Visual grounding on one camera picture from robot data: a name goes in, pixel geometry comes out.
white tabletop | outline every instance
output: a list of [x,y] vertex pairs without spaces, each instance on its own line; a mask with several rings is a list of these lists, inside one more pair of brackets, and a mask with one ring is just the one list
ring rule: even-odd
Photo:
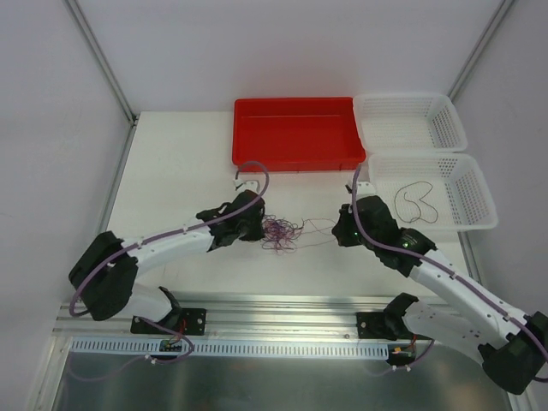
[[[185,224],[198,211],[232,201],[236,171],[231,163],[232,124],[231,112],[141,113],[109,229],[119,237],[151,234]],[[344,189],[349,174],[273,174],[265,195],[266,213],[295,223],[307,218],[337,220],[340,205],[350,201]],[[318,224],[320,228],[332,225],[326,221]],[[466,272],[457,233],[426,234]],[[331,238],[311,233],[303,235],[297,246]],[[335,241],[282,255],[264,250],[259,243],[238,241],[212,253],[173,261],[140,282],[187,293],[432,295],[384,267],[364,247],[338,247]]]

white basket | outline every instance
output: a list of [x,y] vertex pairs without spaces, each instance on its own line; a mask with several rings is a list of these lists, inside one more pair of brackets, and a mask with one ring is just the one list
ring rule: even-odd
[[354,117],[367,152],[460,152],[468,144],[455,106],[442,94],[361,94]]
[[369,179],[402,227],[460,231],[498,223],[491,193],[467,154],[377,153]]

